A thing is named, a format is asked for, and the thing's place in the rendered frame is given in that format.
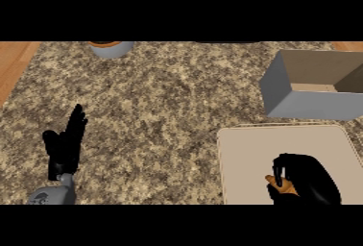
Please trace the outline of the grey pot with soil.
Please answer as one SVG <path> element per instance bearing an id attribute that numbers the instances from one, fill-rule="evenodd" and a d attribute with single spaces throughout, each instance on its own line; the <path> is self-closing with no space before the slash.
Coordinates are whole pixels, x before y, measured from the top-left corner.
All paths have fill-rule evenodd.
<path id="1" fill-rule="evenodd" d="M 88 45 L 91 51 L 100 58 L 115 59 L 131 50 L 132 41 L 90 41 Z"/>

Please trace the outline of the grey cardboard box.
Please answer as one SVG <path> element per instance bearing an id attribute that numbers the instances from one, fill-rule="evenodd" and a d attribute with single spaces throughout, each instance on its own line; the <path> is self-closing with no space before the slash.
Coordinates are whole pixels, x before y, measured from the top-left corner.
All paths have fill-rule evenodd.
<path id="1" fill-rule="evenodd" d="M 363 116 L 363 52 L 280 50 L 259 81 L 267 117 Z"/>

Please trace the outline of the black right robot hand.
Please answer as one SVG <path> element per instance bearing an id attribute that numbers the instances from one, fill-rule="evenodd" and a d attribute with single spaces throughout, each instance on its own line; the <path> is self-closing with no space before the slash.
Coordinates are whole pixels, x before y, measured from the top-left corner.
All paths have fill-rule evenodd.
<path id="1" fill-rule="evenodd" d="M 277 206 L 339 205 L 341 192 L 333 179 L 318 160 L 308 155 L 283 153 L 273 159 L 271 165 L 276 182 L 284 178 L 292 182 L 298 195 L 271 197 Z"/>

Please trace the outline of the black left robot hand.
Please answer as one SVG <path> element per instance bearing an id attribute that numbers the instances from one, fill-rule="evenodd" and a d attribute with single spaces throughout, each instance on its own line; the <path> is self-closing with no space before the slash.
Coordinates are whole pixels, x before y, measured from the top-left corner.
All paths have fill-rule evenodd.
<path id="1" fill-rule="evenodd" d="M 88 120 L 82 112 L 82 106 L 76 105 L 65 130 L 57 133 L 53 130 L 42 132 L 42 140 L 48 160 L 48 180 L 56 181 L 62 174 L 73 174 L 78 169 L 81 143 Z"/>

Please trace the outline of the golden brown croissant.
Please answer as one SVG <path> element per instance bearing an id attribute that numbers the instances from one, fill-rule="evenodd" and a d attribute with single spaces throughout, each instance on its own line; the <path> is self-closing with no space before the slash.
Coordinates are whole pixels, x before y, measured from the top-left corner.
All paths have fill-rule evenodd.
<path id="1" fill-rule="evenodd" d="M 284 178 L 280 179 L 280 183 L 276 182 L 276 177 L 273 175 L 265 176 L 267 180 L 267 190 L 271 197 L 277 197 L 279 195 L 298 195 L 296 189 L 290 181 Z"/>

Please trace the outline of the beige rectangular tray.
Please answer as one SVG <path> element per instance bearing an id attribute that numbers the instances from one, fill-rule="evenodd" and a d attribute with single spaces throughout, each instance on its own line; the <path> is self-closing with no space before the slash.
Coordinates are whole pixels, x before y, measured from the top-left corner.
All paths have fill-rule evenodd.
<path id="1" fill-rule="evenodd" d="M 338 186 L 342 203 L 363 205 L 363 161 L 338 125 L 225 128 L 217 134 L 224 203 L 268 205 L 265 176 L 282 153 L 313 156 Z"/>

